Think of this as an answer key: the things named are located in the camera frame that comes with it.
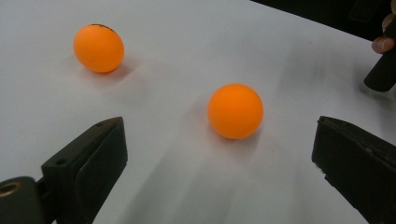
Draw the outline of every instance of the white surface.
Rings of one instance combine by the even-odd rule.
[[[109,76],[72,42],[110,26],[126,56]],[[370,42],[248,0],[2,1],[0,179],[40,165],[103,119],[123,116],[129,163],[95,223],[365,223],[311,162],[319,116],[396,144],[394,102],[360,91]],[[218,87],[262,97],[249,139],[214,134]]]

